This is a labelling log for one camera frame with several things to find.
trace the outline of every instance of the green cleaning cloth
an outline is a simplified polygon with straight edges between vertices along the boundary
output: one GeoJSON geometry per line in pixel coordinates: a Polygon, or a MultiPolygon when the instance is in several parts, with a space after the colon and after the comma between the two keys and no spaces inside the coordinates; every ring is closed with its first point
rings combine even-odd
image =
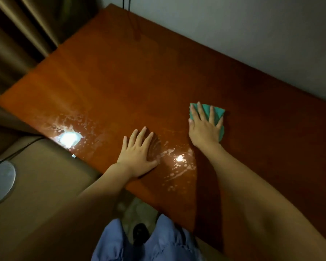
{"type": "MultiPolygon", "coordinates": [[[[196,103],[190,103],[190,105],[191,104],[193,104],[194,108],[198,112],[198,106],[197,106],[197,104],[196,103]]],[[[209,116],[210,116],[210,105],[208,105],[208,104],[202,104],[202,107],[203,107],[203,110],[204,110],[206,119],[209,120],[209,116]]],[[[214,107],[214,110],[215,110],[214,125],[216,125],[219,122],[220,118],[223,116],[225,110],[224,109],[221,109],[221,108],[218,108],[218,107],[214,107]]],[[[193,120],[191,110],[189,111],[189,117],[193,120]]],[[[225,133],[225,128],[224,128],[224,126],[222,126],[221,127],[221,130],[220,130],[220,135],[219,135],[219,142],[221,141],[224,133],[225,133]]]]}

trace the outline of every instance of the black shoe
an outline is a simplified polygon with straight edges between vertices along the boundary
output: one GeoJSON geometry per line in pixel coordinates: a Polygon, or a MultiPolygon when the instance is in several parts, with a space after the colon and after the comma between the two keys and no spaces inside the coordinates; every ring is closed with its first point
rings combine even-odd
{"type": "Polygon", "coordinates": [[[143,223],[135,225],[133,229],[134,246],[141,246],[150,238],[150,233],[143,223]]]}

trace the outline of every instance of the table top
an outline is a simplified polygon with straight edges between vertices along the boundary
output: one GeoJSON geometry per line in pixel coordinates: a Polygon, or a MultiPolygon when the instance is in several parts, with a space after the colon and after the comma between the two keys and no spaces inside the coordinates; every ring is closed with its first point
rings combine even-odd
{"type": "Polygon", "coordinates": [[[56,142],[79,133],[64,147],[100,172],[116,162],[124,135],[147,126],[155,132],[148,157],[161,162],[126,188],[231,258],[258,260],[239,212],[188,138],[189,103],[198,100],[226,109],[225,149],[326,237],[326,102],[114,5],[0,106],[56,142]]]}

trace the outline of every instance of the right hand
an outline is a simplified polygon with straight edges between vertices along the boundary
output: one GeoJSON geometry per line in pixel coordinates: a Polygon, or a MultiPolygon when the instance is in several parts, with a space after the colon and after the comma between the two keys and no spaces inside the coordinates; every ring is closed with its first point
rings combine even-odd
{"type": "Polygon", "coordinates": [[[198,147],[201,151],[205,151],[206,148],[219,143],[219,134],[223,123],[223,117],[220,118],[219,122],[215,126],[214,107],[210,106],[210,117],[208,121],[205,117],[205,113],[200,102],[198,102],[197,105],[199,116],[194,106],[192,104],[190,105],[193,120],[188,119],[188,135],[191,138],[193,145],[198,147]]]}

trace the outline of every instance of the reddish-brown wooden surface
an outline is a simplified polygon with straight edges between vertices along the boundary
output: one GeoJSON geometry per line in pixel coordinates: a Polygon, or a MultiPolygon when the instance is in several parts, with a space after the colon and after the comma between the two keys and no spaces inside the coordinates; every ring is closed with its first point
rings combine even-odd
{"type": "Polygon", "coordinates": [[[188,107],[198,100],[227,110],[225,149],[326,237],[326,102],[118,7],[102,10],[0,106],[51,139],[79,132],[70,152],[100,172],[116,162],[124,135],[147,126],[157,136],[149,157],[161,163],[127,189],[212,246],[222,249],[223,238],[231,258],[261,259],[190,145],[188,107]]]}

